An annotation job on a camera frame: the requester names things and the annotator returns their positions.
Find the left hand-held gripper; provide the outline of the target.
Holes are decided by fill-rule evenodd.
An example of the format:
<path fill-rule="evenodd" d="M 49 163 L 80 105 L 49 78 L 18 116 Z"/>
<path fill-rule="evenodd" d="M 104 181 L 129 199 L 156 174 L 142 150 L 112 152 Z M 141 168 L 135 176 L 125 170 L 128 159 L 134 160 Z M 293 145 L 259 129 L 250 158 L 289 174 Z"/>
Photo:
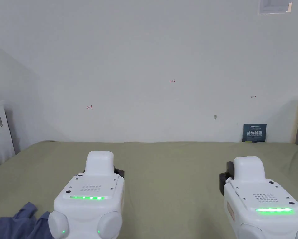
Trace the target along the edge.
<path fill-rule="evenodd" d="M 122 227 L 124 171 L 110 151 L 91 151 L 85 170 L 54 200 L 48 225 L 54 239 L 116 239 Z"/>

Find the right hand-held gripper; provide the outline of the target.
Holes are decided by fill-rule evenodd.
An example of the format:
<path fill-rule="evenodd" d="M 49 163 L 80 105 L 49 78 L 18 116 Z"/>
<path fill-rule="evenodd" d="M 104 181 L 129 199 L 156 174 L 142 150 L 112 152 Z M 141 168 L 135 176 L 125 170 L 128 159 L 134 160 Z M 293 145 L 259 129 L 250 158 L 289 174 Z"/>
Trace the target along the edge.
<path fill-rule="evenodd" d="M 266 178 L 260 158 L 228 161 L 219 190 L 237 239 L 298 239 L 298 202 Z"/>

